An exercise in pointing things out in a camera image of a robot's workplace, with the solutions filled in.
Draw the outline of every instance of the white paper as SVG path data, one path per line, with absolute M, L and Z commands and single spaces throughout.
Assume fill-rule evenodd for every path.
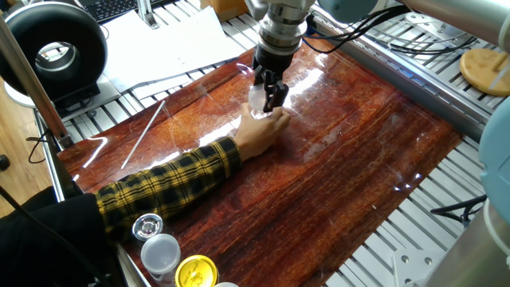
M 138 100 L 142 100 L 159 92 L 167 91 L 180 85 L 185 85 L 190 81 L 191 79 L 188 77 L 188 75 L 180 74 L 167 80 L 156 81 L 153 84 L 149 82 L 147 84 L 144 83 L 141 85 L 136 85 L 133 87 L 133 95 L 135 95 Z
M 104 75 L 119 92 L 140 83 L 170 80 L 185 72 L 239 56 L 211 7 L 183 22 L 154 30 L 135 11 L 104 26 L 109 32 Z M 178 83 L 177 79 L 184 81 L 184 77 L 176 77 L 173 83 Z

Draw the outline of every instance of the yellow bottle cap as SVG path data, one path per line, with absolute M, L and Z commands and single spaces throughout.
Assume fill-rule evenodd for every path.
M 217 281 L 216 265 L 203 255 L 193 255 L 184 259 L 175 273 L 177 287 L 213 287 Z

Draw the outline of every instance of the black ring light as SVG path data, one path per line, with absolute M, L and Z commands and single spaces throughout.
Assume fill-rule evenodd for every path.
M 73 97 L 91 87 L 99 92 L 96 81 L 106 65 L 106 40 L 99 25 L 85 11 L 62 2 L 40 2 L 16 10 L 6 22 L 50 100 Z M 69 50 L 62 58 L 47 61 L 39 51 L 54 42 L 64 43 Z M 0 75 L 11 87 L 26 94 L 1 54 Z

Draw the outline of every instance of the glossy tabletop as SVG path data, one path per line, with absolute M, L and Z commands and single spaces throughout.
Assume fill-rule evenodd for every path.
M 93 192 L 233 135 L 253 84 L 252 55 L 169 96 L 124 169 L 159 103 L 59 157 Z M 321 286 L 461 139 L 340 52 L 303 46 L 284 82 L 292 120 L 275 146 L 167 223 L 182 258 L 206 255 L 221 281 L 242 287 Z

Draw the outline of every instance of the yellow plaid shirt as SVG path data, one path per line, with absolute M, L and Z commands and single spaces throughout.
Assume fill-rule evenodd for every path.
M 130 238 L 131 226 L 146 213 L 167 220 L 241 167 L 235 142 L 224 137 L 150 170 L 129 175 L 96 192 L 110 243 Z

